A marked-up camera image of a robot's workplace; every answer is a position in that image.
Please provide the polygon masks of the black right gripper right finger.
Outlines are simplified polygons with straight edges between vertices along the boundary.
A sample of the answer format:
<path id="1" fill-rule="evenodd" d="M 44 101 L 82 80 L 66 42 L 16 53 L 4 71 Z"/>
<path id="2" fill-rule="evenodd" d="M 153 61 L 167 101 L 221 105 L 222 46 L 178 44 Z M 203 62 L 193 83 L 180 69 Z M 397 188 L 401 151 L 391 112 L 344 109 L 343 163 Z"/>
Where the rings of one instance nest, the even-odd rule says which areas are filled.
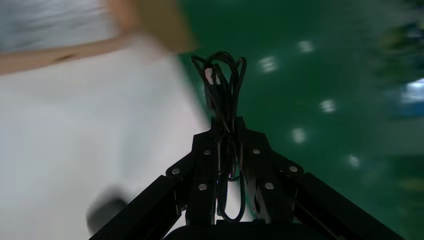
<path id="1" fill-rule="evenodd" d="M 398 240 L 400 235 L 235 119 L 240 166 L 262 239 Z"/>

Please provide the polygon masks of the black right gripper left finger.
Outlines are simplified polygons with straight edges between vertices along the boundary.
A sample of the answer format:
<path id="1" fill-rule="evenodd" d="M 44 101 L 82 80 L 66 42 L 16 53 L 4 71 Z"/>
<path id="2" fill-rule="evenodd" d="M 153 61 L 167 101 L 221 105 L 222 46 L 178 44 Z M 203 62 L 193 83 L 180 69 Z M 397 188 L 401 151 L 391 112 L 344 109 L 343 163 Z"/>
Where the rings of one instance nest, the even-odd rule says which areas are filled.
<path id="1" fill-rule="evenodd" d="M 118 196 L 89 213 L 92 240 L 162 240 L 182 211 L 187 225 L 215 223 L 220 124 L 194 135 L 191 152 L 170 166 L 131 202 Z"/>

